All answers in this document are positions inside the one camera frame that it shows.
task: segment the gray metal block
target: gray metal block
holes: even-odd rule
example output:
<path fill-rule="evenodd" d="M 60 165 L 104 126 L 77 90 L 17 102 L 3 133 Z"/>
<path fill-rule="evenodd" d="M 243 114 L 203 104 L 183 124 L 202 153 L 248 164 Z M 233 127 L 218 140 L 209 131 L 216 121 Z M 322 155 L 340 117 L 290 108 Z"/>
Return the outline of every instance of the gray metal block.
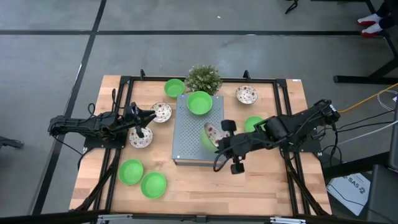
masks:
<path fill-rule="evenodd" d="M 224 119 L 224 101 L 222 96 L 212 96 L 213 107 L 202 116 L 197 116 L 187 107 L 188 95 L 177 97 L 172 159 L 177 165 L 211 166 L 217 154 L 205 149 L 200 142 L 200 131 L 205 123 L 214 124 L 221 130 Z"/>

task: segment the red shoe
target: red shoe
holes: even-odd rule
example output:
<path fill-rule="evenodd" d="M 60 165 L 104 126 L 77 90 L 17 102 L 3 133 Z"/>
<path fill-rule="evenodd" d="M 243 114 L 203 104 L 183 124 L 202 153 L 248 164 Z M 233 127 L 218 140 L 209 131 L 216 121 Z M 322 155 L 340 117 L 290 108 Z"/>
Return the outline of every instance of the red shoe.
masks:
<path fill-rule="evenodd" d="M 375 24 L 376 22 L 374 21 L 363 21 L 363 22 L 358 22 L 356 21 L 359 25 L 363 26 L 363 27 L 369 27 L 373 24 Z"/>
<path fill-rule="evenodd" d="M 361 35 L 365 38 L 371 38 L 379 35 L 379 32 L 374 32 L 374 33 L 361 32 Z"/>

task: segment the potted plant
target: potted plant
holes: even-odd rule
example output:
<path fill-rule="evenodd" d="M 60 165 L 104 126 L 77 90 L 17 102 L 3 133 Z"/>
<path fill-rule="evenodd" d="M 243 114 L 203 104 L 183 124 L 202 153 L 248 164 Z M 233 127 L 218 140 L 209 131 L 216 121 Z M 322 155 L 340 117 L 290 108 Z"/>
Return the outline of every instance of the potted plant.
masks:
<path fill-rule="evenodd" d="M 195 65 L 189 70 L 185 85 L 190 91 L 205 91 L 214 95 L 221 88 L 222 81 L 214 65 Z"/>

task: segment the concrete floor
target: concrete floor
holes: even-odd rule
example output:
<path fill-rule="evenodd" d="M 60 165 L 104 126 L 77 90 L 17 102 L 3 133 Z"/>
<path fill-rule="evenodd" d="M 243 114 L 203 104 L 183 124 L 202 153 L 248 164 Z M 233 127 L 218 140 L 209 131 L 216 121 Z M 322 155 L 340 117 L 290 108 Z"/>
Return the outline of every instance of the concrete floor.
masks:
<path fill-rule="evenodd" d="M 0 0 L 0 29 L 91 30 L 99 5 L 100 0 Z M 285 15 L 289 5 L 276 0 L 108 0 L 99 29 L 361 30 L 355 20 L 369 14 L 363 2 L 300 0 L 298 8 Z M 87 35 L 0 35 L 0 135 L 25 142 L 23 150 L 0 150 L 0 217 L 28 213 L 53 142 L 47 133 L 49 119 L 65 109 L 87 41 Z M 215 64 L 223 77 L 241 77 L 247 69 L 252 77 L 300 78 L 309 106 L 328 98 L 343 109 L 386 86 L 335 84 L 332 76 L 365 76 L 391 58 L 384 39 L 358 36 L 97 36 L 73 117 L 88 116 L 86 106 L 96 101 L 103 75 L 138 75 L 140 68 L 147 75 L 186 75 L 195 64 Z M 391 98 L 382 96 L 390 106 Z M 383 111 L 371 100 L 344 114 L 339 124 Z M 389 114 L 369 123 L 391 119 Z M 340 141 L 374 128 L 341 134 Z M 387 151 L 390 131 L 343 145 L 343 159 Z M 81 149 L 83 138 L 68 134 L 65 142 Z M 322 146 L 332 142 L 329 134 Z M 63 147 L 44 213 L 67 211 L 78 158 Z"/>

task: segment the wooden table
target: wooden table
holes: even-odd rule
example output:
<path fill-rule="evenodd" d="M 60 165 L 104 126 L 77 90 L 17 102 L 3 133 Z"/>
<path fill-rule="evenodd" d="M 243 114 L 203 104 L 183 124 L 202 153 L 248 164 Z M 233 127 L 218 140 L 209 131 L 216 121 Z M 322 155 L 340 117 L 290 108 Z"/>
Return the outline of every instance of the wooden table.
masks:
<path fill-rule="evenodd" d="M 96 113 L 111 110 L 111 92 L 118 88 L 120 76 L 103 77 L 96 102 Z M 133 148 L 127 140 L 121 151 L 119 165 L 127 159 L 139 159 L 144 165 L 144 174 L 159 171 L 166 176 L 166 193 L 157 200 L 145 198 L 140 185 L 124 185 L 116 179 L 111 212 L 118 213 L 178 213 L 204 215 L 292 215 L 287 175 L 279 151 L 259 150 L 247 154 L 244 161 L 245 173 L 232 175 L 229 164 L 215 173 L 211 167 L 176 166 L 171 160 L 175 124 L 176 99 L 164 93 L 165 82 L 135 81 L 132 101 L 141 109 L 149 110 L 160 101 L 168 103 L 173 115 L 166 123 L 151 122 L 154 133 L 150 146 Z M 257 115 L 264 119 L 276 115 L 275 99 L 271 84 L 253 83 L 259 94 L 253 105 L 243 105 L 235 97 L 235 91 L 242 83 L 224 83 L 218 95 L 224 97 L 224 119 L 233 119 L 243 132 L 247 117 Z M 296 113 L 307 109 L 303 86 L 300 80 L 287 80 L 290 105 Z M 126 97 L 123 91 L 122 102 Z M 283 92 L 280 90 L 282 111 L 285 112 Z M 322 208 L 331 213 L 322 169 L 318 159 L 311 153 L 301 153 L 305 183 Z M 104 149 L 94 149 L 81 162 L 73 191 L 70 208 L 79 206 L 97 184 Z M 299 188 L 295 187 L 298 209 L 303 213 Z M 105 185 L 100 208 L 104 208 L 108 184 Z"/>

